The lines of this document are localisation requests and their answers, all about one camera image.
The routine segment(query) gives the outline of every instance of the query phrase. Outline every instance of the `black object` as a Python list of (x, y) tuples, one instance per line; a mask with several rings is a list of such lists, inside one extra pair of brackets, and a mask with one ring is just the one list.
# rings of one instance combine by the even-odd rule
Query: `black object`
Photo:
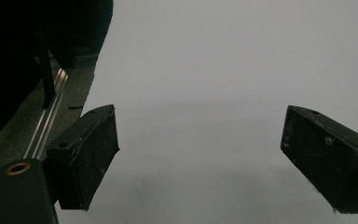
[(358, 133), (289, 105), (281, 149), (335, 210), (358, 214)]
[(44, 161), (0, 169), (0, 223), (58, 223), (57, 200), (62, 209), (88, 210), (118, 151), (114, 107), (86, 113), (48, 146)]

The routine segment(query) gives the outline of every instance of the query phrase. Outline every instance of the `white surface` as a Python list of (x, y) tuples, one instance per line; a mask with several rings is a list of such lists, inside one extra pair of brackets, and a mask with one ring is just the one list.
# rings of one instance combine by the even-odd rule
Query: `white surface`
[(358, 0), (116, 0), (84, 112), (118, 143), (61, 223), (358, 223), (282, 154), (288, 105), (358, 132)]

